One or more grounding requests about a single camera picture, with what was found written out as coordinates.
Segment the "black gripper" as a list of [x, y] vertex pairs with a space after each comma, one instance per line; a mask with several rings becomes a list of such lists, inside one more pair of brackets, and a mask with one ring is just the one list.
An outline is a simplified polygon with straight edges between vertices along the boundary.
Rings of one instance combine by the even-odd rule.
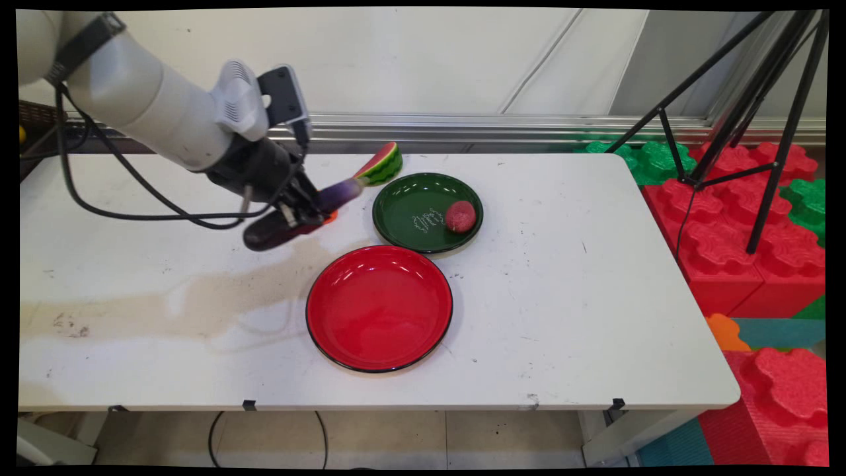
[[318, 190], [305, 174], [304, 157], [271, 139], [234, 139], [206, 177], [249, 202], [269, 203], [290, 229], [317, 229], [338, 214], [339, 184]]

